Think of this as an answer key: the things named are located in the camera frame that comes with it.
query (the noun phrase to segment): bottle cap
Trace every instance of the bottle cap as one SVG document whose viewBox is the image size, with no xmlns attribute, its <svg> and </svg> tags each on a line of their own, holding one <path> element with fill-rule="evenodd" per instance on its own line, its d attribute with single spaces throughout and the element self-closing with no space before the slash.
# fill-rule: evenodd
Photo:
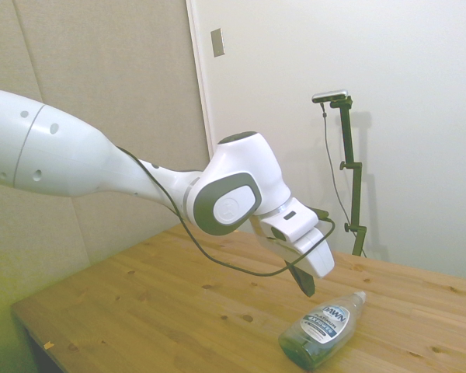
<svg viewBox="0 0 466 373">
<path fill-rule="evenodd" d="M 366 302 L 366 293 L 364 291 L 356 291 L 354 294 L 361 298 L 363 303 Z"/>
</svg>

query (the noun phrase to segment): green metal stand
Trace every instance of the green metal stand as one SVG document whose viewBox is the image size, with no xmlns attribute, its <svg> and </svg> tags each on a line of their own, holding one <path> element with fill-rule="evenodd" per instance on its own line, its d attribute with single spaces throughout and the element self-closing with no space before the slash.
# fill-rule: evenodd
<svg viewBox="0 0 466 373">
<path fill-rule="evenodd" d="M 352 108 L 352 98 L 347 96 L 330 102 L 330 107 L 340 109 L 340 119 L 342 121 L 343 151 L 345 152 L 345 162 L 340 163 L 340 169 L 353 170 L 352 178 L 352 210 L 350 212 L 350 225 L 345 224 L 345 231 L 356 234 L 356 241 L 352 250 L 352 255 L 360 256 L 363 252 L 364 238 L 366 237 L 366 227 L 359 225 L 360 218 L 360 189 L 363 175 L 362 162 L 354 162 L 354 151 L 352 146 L 352 133 L 350 130 L 350 109 Z"/>
</svg>

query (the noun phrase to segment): light switch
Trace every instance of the light switch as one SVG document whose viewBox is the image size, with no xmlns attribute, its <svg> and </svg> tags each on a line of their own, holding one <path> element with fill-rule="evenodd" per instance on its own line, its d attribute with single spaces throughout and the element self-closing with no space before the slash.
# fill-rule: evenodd
<svg viewBox="0 0 466 373">
<path fill-rule="evenodd" d="M 221 29 L 217 29 L 210 32 L 210 38 L 212 39 L 212 50 L 214 56 L 219 57 L 224 54 L 224 43 L 223 43 L 223 32 Z"/>
</svg>

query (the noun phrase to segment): black cable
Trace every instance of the black cable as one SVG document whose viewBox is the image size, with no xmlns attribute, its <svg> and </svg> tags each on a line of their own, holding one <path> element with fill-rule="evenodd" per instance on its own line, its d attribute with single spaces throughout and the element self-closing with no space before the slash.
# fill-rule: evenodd
<svg viewBox="0 0 466 373">
<path fill-rule="evenodd" d="M 167 196 L 167 198 L 169 199 L 169 201 L 171 202 L 173 208 L 175 209 L 175 214 L 176 216 L 179 218 L 179 221 L 181 222 L 182 226 L 184 227 L 184 229 L 186 230 L 186 233 L 188 233 L 188 236 L 191 238 L 191 240 L 193 241 L 193 243 L 195 244 L 195 246 L 202 252 L 203 255 L 205 255 L 206 258 L 208 258 L 209 260 L 212 260 L 213 262 L 217 263 L 217 264 L 220 264 L 224 267 L 228 267 L 228 268 L 231 268 L 232 270 L 239 270 L 240 272 L 244 272 L 246 274 L 251 274 L 252 276 L 257 276 L 257 277 L 271 277 L 271 276 L 275 276 L 277 274 L 280 274 L 282 272 L 284 272 L 285 270 L 289 270 L 291 267 L 295 266 L 297 263 L 299 263 L 301 260 L 303 260 L 307 255 L 309 255 L 312 250 L 314 250 L 316 247 L 318 247 L 318 245 L 323 242 L 324 240 L 326 240 L 332 233 L 333 231 L 335 230 L 335 222 L 330 219 L 330 218 L 326 218 L 325 220 L 330 223 L 332 225 L 331 229 L 329 230 L 328 233 L 326 233 L 322 239 L 320 239 L 319 241 L 317 241 L 305 254 L 299 256 L 296 260 L 294 260 L 292 263 L 289 263 L 287 264 L 285 267 L 281 268 L 280 270 L 276 270 L 274 272 L 268 272 L 268 273 L 259 273 L 259 272 L 253 272 L 253 271 L 250 271 L 250 270 L 246 270 L 244 268 L 241 268 L 241 267 L 237 267 L 237 266 L 233 266 L 229 263 L 225 263 L 225 262 L 221 262 L 220 260 L 217 260 L 215 258 L 213 258 L 211 255 L 209 255 L 203 248 L 202 246 L 198 243 L 198 241 L 195 239 L 195 237 L 193 236 L 193 233 L 188 229 L 188 227 L 186 226 L 186 223 L 185 223 L 185 220 L 183 219 L 183 217 L 181 216 L 181 213 L 179 212 L 179 209 L 178 209 L 178 206 L 176 206 L 176 203 L 175 201 L 172 199 L 171 195 L 168 193 L 168 191 L 160 184 L 159 181 L 157 181 L 157 179 L 150 173 L 150 171 L 147 170 L 147 168 L 140 162 L 140 159 L 138 159 L 137 157 L 135 157 L 133 154 L 131 154 L 128 150 L 124 149 L 124 148 L 120 148 L 118 146 L 119 150 L 121 150 L 123 153 L 129 155 L 145 172 L 145 174 L 147 174 L 147 176 L 150 178 L 150 180 L 152 180 L 155 185 L 157 185 L 159 187 L 160 190 L 162 190 L 162 192 Z"/>
<path fill-rule="evenodd" d="M 323 109 L 323 120 L 325 121 L 325 145 L 326 145 L 326 154 L 328 155 L 328 161 L 329 161 L 329 169 L 332 171 L 332 181 L 333 181 L 333 189 L 335 189 L 335 193 L 336 193 L 336 198 L 339 200 L 339 204 L 340 204 L 340 207 L 342 208 L 343 210 L 343 213 L 345 214 L 345 218 L 347 220 L 347 223 L 350 225 L 350 219 L 349 219 L 349 215 L 347 214 L 347 211 L 346 209 L 343 207 L 343 203 L 342 203 L 342 200 L 340 199 L 340 194 L 339 194 L 339 191 L 336 187 L 336 181 L 335 181 L 335 171 L 333 171 L 333 162 L 332 162 L 332 156 L 329 154 L 329 147 L 328 147 L 328 134 L 327 134 L 327 124 L 326 124 L 326 117 L 328 116 L 328 114 L 326 113 L 325 111 L 325 104 L 324 103 L 320 103 L 321 105 L 321 108 Z M 363 249 L 363 254 L 364 254 L 364 257 L 367 258 L 367 255 L 366 253 L 364 252 L 364 249 Z"/>
</svg>

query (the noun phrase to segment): bottle label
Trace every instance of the bottle label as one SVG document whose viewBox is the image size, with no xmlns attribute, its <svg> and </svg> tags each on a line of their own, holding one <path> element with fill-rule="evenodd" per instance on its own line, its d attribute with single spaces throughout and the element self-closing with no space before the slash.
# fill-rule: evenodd
<svg viewBox="0 0 466 373">
<path fill-rule="evenodd" d="M 349 322 L 349 310 L 338 305 L 315 309 L 301 320 L 302 329 L 319 343 L 334 340 Z"/>
</svg>

